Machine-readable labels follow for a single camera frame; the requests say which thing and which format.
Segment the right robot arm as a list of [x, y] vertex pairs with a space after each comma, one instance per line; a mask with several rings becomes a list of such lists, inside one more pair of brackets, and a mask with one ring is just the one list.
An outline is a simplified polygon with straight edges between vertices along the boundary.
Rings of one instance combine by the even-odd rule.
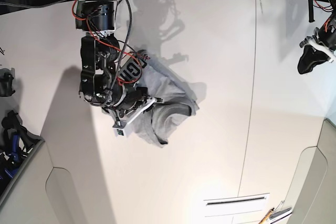
[[115, 38], [117, 8], [129, 0], [75, 0], [71, 12], [81, 39], [81, 74], [79, 93], [90, 105], [100, 107], [113, 117], [117, 135], [161, 98], [149, 95], [141, 84], [147, 60], [146, 51], [135, 51], [128, 45], [132, 25], [124, 41]]

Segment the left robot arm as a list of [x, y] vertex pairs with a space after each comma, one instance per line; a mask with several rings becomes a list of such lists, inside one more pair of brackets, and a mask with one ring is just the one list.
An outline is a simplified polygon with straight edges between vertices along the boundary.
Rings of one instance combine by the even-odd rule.
[[329, 5], [323, 6], [318, 0], [308, 0], [309, 22], [314, 22], [313, 9], [316, 7], [330, 16], [321, 27], [316, 27], [312, 36], [307, 36], [300, 42], [303, 49], [297, 65], [299, 74], [310, 73], [314, 67], [323, 63], [335, 62], [335, 0], [327, 0]]

